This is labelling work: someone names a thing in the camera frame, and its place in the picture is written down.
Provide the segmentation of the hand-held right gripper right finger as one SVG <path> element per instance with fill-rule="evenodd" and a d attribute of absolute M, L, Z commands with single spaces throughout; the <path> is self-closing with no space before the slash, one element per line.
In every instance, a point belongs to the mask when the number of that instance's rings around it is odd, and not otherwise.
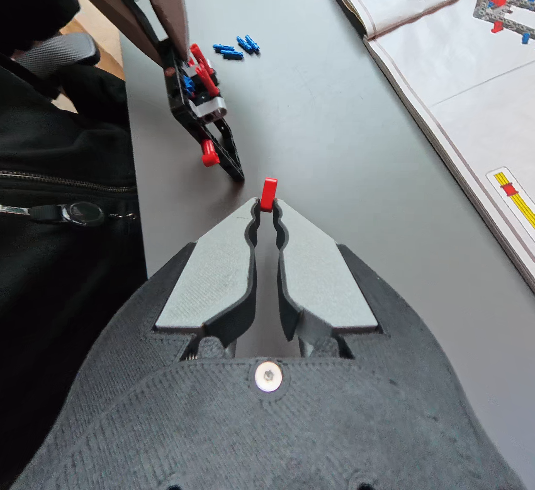
<path fill-rule="evenodd" d="M 288 341 L 373 332 L 378 321 L 338 243 L 280 199 L 277 232 L 278 303 Z"/>

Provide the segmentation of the thin red three-hole lego beam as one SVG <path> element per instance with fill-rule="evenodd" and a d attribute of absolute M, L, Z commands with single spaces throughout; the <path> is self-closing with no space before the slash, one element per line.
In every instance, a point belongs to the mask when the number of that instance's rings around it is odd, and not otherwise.
<path fill-rule="evenodd" d="M 271 213 L 273 203 L 276 199 L 278 180 L 276 178 L 266 177 L 260 198 L 260 209 L 262 212 Z"/>

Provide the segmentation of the black round badge reel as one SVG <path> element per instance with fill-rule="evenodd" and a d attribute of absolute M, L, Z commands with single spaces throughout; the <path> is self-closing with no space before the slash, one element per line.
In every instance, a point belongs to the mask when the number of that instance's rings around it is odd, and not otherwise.
<path fill-rule="evenodd" d="M 86 201 L 71 202 L 60 208 L 64 222 L 80 227 L 101 226 L 105 222 L 103 210 L 96 204 Z"/>

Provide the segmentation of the person's black jacket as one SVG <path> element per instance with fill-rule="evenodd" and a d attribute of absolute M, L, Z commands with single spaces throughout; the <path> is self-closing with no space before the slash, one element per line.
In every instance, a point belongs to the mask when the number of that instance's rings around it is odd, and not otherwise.
<path fill-rule="evenodd" d="M 58 84 L 1 55 L 1 205 L 53 209 L 53 220 L 1 213 L 1 489 L 43 442 L 90 346 L 147 279 L 126 88 L 95 66 Z M 64 222 L 71 202 L 105 222 Z"/>

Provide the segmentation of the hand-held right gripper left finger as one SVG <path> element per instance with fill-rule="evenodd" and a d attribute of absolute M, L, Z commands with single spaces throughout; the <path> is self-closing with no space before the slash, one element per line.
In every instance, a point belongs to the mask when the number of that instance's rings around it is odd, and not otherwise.
<path fill-rule="evenodd" d="M 197 239 L 155 322 L 164 333 L 216 337 L 224 347 L 255 318 L 260 200 L 251 198 Z"/>

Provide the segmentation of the black lego frame assembly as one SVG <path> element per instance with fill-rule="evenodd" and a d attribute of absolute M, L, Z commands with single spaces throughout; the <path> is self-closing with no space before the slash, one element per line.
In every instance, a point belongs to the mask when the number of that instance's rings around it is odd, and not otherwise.
<path fill-rule="evenodd" d="M 217 71 L 198 45 L 183 59 L 169 38 L 159 44 L 172 116 L 201 146 L 204 166 L 220 165 L 235 182 L 244 171 L 230 126 Z"/>

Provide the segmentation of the lego instruction booklet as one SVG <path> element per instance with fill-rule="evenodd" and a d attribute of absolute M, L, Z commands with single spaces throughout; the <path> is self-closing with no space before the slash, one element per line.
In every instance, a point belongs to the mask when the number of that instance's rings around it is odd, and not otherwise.
<path fill-rule="evenodd" d="M 534 289 L 534 0 L 340 0 Z"/>

